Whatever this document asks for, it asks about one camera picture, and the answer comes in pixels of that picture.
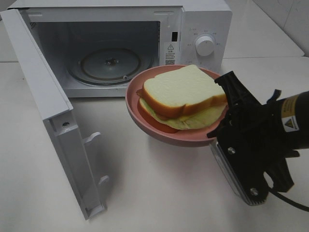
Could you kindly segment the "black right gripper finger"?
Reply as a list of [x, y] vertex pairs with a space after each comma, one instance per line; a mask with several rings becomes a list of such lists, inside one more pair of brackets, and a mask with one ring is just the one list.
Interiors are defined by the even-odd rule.
[[256, 98], [230, 71], [214, 80], [224, 91], [229, 109], [236, 106], [256, 105]]
[[208, 132], [207, 133], [207, 137], [208, 138], [215, 138], [217, 137], [224, 129], [228, 128], [228, 127], [231, 127], [232, 126], [232, 123], [230, 120], [228, 121], [225, 121], [225, 120], [222, 120], [220, 121], [219, 125], [212, 131]]

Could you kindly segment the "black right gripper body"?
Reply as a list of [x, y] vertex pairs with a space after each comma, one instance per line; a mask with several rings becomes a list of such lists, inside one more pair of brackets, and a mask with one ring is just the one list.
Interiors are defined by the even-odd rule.
[[228, 109], [223, 120], [230, 120], [232, 126], [221, 133], [231, 131], [242, 135], [267, 135], [280, 139], [289, 148], [298, 152], [301, 148], [301, 98], [299, 96], [291, 96], [279, 101], [272, 98], [264, 105], [256, 99], [256, 105]]

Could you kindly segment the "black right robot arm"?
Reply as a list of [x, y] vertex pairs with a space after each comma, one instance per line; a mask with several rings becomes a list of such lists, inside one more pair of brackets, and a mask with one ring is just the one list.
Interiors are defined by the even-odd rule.
[[228, 111], [207, 137], [217, 139], [234, 169], [278, 169], [286, 158], [298, 157], [299, 149], [308, 148], [308, 92], [279, 99], [281, 91], [276, 89], [261, 104], [233, 71], [215, 83], [227, 96]]

